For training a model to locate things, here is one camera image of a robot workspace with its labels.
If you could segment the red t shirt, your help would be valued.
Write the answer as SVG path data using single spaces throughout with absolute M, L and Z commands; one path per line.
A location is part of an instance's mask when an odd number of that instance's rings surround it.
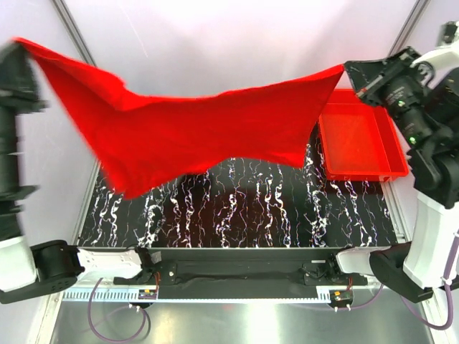
M 160 97 L 128 90 L 114 74 L 27 39 L 75 127 L 126 198 L 228 158 L 294 168 L 344 68 L 206 97 Z

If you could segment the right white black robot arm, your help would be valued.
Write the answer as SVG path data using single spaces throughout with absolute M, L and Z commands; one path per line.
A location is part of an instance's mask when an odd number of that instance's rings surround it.
M 340 251 L 326 276 L 341 284 L 351 274 L 376 277 L 411 302 L 436 288 L 458 288 L 458 49 L 426 54 L 408 47 L 384 59 L 348 61 L 357 97 L 383 107 L 409 145 L 417 218 L 410 242 Z

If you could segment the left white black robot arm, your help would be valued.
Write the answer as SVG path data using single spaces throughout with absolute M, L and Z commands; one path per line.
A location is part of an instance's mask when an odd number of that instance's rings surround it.
M 19 182 L 16 117 L 46 108 L 29 63 L 17 42 L 1 48 L 1 303 L 11 304 L 61 292 L 80 281 L 111 280 L 145 285 L 158 274 L 145 248 L 122 252 L 88 251 L 54 240 L 29 246 L 20 223 L 19 201 L 36 186 Z

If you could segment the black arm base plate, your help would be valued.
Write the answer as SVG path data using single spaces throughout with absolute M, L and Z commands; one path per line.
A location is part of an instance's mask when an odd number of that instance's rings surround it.
M 327 303 L 331 289 L 376 282 L 401 295 L 408 244 L 355 248 L 79 248 L 76 287 L 100 282 L 114 299 L 150 302 Z

